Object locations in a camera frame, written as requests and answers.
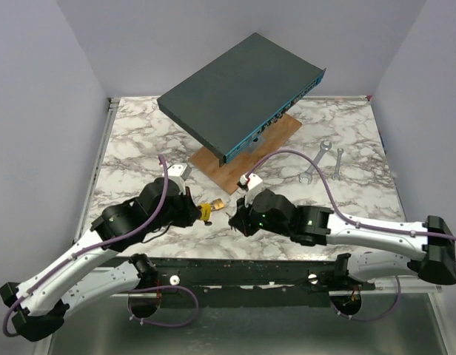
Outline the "yellow padlock with black shackle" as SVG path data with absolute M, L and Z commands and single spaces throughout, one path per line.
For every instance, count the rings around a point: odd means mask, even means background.
M 212 205 L 210 203 L 201 203 L 198 205 L 200 216 L 198 219 L 204 223 L 205 226 L 211 226 L 210 216 L 212 214 Z

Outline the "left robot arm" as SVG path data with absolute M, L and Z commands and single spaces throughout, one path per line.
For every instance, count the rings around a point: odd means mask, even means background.
M 87 303 L 120 292 L 179 291 L 161 284 L 149 257 L 135 254 L 97 277 L 93 270 L 151 232 L 163 227 L 186 228 L 204 216 L 190 188 L 175 177 L 159 177 L 140 195 L 107 207 L 84 235 L 29 280 L 5 283 L 0 296 L 8 307 L 2 323 L 6 337 L 36 342 L 55 333 L 65 320 Z

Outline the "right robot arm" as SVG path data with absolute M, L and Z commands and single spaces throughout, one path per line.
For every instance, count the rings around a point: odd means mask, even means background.
M 264 230 L 302 246 L 365 248 L 332 270 L 332 282 L 342 290 L 357 281 L 403 275 L 435 285 L 456 284 L 455 242 L 437 216 L 398 223 L 341 215 L 326 207 L 296 206 L 265 189 L 255 197 L 239 198 L 229 225 L 246 237 Z

